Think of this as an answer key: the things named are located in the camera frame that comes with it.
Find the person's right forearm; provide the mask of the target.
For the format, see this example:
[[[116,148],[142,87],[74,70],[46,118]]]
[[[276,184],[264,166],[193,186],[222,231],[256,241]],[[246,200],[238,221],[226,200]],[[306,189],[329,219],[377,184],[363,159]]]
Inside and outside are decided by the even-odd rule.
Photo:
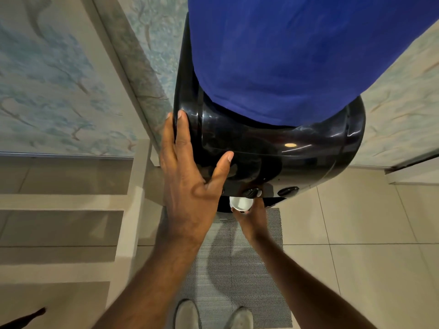
[[[245,233],[300,329],[377,329],[340,295],[298,265],[267,233]]]

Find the person's grey shoe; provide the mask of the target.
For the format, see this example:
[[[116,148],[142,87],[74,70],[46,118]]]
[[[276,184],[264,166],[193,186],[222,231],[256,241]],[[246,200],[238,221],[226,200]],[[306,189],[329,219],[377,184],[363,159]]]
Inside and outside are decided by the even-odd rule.
[[[254,318],[251,310],[244,306],[236,309],[223,329],[254,329]]]
[[[200,315],[194,301],[179,301],[173,316],[173,329],[201,329]]]

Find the beige stair steps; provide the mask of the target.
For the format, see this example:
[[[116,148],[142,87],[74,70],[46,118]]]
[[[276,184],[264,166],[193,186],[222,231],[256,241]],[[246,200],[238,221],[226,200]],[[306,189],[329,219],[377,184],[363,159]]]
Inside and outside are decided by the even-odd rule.
[[[0,329],[90,329],[133,274],[151,144],[133,159],[0,156]]]

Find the person's left grey shoe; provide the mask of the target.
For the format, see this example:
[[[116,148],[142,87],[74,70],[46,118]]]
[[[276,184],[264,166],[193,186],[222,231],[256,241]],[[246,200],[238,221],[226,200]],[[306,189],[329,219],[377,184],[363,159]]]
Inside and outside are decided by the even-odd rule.
[[[201,329],[200,315],[194,301],[179,301],[173,316],[173,329]]]

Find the person's right grey shoe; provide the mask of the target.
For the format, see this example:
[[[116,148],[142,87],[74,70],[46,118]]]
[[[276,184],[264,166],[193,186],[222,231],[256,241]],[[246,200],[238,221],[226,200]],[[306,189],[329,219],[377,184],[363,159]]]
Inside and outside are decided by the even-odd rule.
[[[254,318],[251,310],[244,306],[236,309],[223,329],[254,329]]]

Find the grey woven floor mat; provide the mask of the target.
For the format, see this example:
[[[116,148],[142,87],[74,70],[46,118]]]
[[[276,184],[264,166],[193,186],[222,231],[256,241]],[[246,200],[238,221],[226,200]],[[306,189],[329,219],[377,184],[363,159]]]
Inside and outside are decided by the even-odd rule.
[[[175,309],[183,299],[195,302],[202,329],[223,329],[240,306],[251,310],[256,329],[293,327],[284,298],[231,212],[217,213],[165,329],[173,329]]]

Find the person's left forearm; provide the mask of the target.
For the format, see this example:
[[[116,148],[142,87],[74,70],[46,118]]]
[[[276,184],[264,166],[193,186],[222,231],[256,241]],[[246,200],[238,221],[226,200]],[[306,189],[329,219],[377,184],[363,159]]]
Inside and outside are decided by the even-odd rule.
[[[190,236],[171,236],[158,243],[92,329],[163,329],[202,241]]]

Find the person's right hand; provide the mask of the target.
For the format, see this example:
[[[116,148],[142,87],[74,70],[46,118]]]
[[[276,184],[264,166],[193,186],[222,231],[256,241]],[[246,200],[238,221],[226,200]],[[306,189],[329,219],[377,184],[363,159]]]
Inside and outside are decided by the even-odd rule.
[[[244,215],[236,211],[233,212],[233,215],[239,222],[241,230],[250,245],[254,246],[261,240],[271,239],[268,230],[266,210],[264,217],[251,217],[249,213]]]

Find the black water dispenser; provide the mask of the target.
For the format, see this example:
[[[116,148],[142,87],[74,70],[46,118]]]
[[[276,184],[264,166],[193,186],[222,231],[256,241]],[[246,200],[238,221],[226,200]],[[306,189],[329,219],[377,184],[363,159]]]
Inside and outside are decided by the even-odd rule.
[[[225,152],[234,152],[217,206],[220,213],[230,213],[229,197],[242,197],[247,188],[260,188],[259,198],[270,208],[288,199],[277,194],[283,188],[297,186],[300,194],[339,175],[359,150],[366,123],[361,96],[325,121],[299,127],[256,122],[214,103],[195,74],[188,13],[173,114],[179,110],[188,117],[194,160],[205,180]]]

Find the person's left hand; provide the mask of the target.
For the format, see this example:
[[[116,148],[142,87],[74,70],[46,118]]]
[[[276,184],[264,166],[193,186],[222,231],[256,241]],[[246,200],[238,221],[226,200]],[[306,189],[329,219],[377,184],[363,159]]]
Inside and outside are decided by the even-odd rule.
[[[164,176],[164,203],[171,236],[206,237],[222,191],[207,191],[193,154],[189,121],[179,110],[169,113],[162,134],[160,164]]]

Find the white paper cup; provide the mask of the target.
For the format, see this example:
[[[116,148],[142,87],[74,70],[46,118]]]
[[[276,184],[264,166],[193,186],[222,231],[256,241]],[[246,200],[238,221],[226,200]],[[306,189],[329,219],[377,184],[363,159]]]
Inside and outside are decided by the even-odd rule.
[[[253,206],[254,199],[246,197],[229,197],[230,209],[232,212],[239,212],[241,214],[248,214]]]

